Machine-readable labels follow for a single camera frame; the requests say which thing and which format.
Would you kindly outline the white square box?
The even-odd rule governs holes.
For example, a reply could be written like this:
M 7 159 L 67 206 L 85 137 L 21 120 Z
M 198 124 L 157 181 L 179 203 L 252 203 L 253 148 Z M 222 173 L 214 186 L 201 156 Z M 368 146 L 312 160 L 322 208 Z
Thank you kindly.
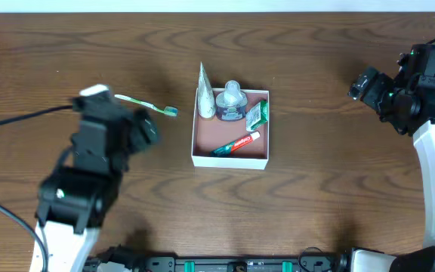
M 260 137 L 228 157 L 212 157 L 211 151 L 246 136 L 245 120 L 225 122 L 203 119 L 194 103 L 191 158 L 195 167 L 264 170 L 270 156 L 270 122 L 258 128 Z

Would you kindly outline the white Pantene tube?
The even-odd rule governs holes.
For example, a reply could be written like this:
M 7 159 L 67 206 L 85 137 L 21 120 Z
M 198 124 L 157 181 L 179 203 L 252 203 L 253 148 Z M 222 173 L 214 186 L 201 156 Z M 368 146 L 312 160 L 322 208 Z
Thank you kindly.
M 200 63 L 197 87 L 197 110 L 203 119 L 213 119 L 216 113 L 214 92 L 203 63 Z

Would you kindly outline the red green toothpaste tube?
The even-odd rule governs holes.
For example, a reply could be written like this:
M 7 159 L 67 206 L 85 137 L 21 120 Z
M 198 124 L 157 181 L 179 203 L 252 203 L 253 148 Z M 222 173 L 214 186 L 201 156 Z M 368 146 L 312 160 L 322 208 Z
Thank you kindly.
M 254 142 L 261 136 L 259 131 L 252 132 L 243 136 L 235 141 L 229 142 L 216 150 L 211 151 L 212 157 L 227 157 L 237 151 L 238 149 Z

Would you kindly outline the small clear pump bottle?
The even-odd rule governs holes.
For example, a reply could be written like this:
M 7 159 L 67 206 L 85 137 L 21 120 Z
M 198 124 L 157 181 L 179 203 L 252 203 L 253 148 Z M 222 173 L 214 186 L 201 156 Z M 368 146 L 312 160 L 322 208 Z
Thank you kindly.
M 234 122 L 245 117 L 245 108 L 248 100 L 240 84 L 230 80 L 224 86 L 224 91 L 215 98 L 217 107 L 216 116 L 221 121 Z

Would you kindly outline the green white soap box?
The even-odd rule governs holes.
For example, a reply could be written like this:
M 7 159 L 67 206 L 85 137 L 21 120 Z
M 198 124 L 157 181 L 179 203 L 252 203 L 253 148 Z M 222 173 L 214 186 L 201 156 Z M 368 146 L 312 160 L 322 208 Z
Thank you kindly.
M 245 116 L 245 128 L 247 131 L 255 131 L 268 121 L 269 110 L 266 100 L 259 101 Z

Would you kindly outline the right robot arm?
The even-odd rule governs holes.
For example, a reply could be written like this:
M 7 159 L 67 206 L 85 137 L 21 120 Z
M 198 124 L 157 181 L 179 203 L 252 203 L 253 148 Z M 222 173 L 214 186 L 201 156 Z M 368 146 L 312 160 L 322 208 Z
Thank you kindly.
M 398 60 L 395 78 L 368 67 L 350 86 L 349 96 L 372 108 L 381 122 L 412 137 L 420 162 L 425 229 L 422 249 L 388 255 L 354 249 L 350 271 L 435 271 L 435 44 L 413 45 Z

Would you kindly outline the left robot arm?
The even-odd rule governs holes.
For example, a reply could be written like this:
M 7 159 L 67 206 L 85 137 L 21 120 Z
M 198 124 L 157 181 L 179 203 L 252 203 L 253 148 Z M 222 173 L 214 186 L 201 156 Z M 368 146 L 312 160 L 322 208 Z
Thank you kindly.
M 130 111 L 111 91 L 80 94 L 80 113 L 52 173 L 38 191 L 32 271 L 81 271 L 116 201 L 131 155 L 159 139 L 148 112 Z

